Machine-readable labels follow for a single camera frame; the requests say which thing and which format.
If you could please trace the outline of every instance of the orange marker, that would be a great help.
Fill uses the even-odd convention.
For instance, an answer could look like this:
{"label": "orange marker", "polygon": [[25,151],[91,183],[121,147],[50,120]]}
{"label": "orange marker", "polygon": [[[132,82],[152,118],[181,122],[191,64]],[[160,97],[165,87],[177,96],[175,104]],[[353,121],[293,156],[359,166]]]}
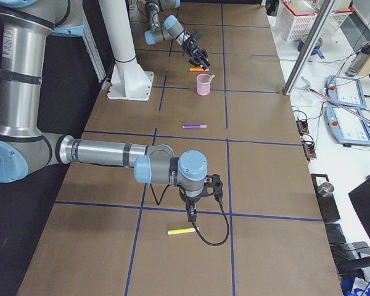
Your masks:
{"label": "orange marker", "polygon": [[191,72],[204,72],[204,71],[210,71],[210,69],[203,69],[203,68],[189,68],[189,71]]}

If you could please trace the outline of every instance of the plastic crate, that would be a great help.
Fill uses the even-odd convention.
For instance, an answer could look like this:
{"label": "plastic crate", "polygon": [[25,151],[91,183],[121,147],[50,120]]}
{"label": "plastic crate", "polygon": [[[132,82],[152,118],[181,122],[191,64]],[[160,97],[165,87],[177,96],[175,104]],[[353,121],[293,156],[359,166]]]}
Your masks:
{"label": "plastic crate", "polygon": [[[317,0],[306,0],[312,6],[315,6]],[[282,36],[286,41],[300,40],[302,35],[308,34],[314,24],[317,13],[297,15],[290,9],[288,4],[291,0],[280,0],[276,26],[280,29]],[[335,11],[331,14],[329,22],[321,33],[322,38],[331,38],[340,28],[344,20],[353,12],[351,7],[346,11]]]}

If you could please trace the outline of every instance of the warning label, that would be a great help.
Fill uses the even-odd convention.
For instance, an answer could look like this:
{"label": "warning label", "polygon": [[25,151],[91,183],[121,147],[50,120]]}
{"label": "warning label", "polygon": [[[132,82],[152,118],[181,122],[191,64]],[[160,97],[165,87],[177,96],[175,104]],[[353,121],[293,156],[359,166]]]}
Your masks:
{"label": "warning label", "polygon": [[2,57],[12,59],[14,51],[14,32],[11,30],[4,30],[2,39]]}

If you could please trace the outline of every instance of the purple marker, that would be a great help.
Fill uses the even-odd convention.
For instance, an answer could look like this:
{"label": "purple marker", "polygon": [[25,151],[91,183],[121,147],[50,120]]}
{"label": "purple marker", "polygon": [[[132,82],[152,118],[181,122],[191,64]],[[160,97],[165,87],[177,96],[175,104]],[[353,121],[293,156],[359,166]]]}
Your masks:
{"label": "purple marker", "polygon": [[183,128],[207,128],[207,125],[183,125]]}

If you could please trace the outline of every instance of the cup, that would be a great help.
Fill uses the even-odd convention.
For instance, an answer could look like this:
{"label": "cup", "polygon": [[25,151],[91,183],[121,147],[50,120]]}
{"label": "cup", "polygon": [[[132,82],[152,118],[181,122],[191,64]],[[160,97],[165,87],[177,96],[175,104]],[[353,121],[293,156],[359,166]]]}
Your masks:
{"label": "cup", "polygon": [[208,74],[199,74],[196,77],[197,80],[197,93],[201,96],[206,96],[210,93],[211,81],[206,82],[209,79],[210,75]]}
{"label": "cup", "polygon": [[323,182],[316,190],[320,196],[327,197],[333,193],[334,186],[329,182]]}

